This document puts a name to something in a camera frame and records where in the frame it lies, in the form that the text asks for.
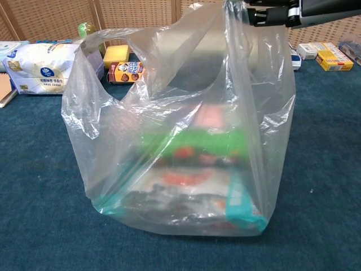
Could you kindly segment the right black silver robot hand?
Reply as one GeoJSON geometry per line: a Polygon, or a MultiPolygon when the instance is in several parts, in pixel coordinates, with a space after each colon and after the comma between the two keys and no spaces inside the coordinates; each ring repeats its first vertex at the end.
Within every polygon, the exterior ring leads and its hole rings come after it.
{"type": "Polygon", "coordinates": [[[305,28],[360,15],[360,0],[246,1],[250,25],[305,28]]]}

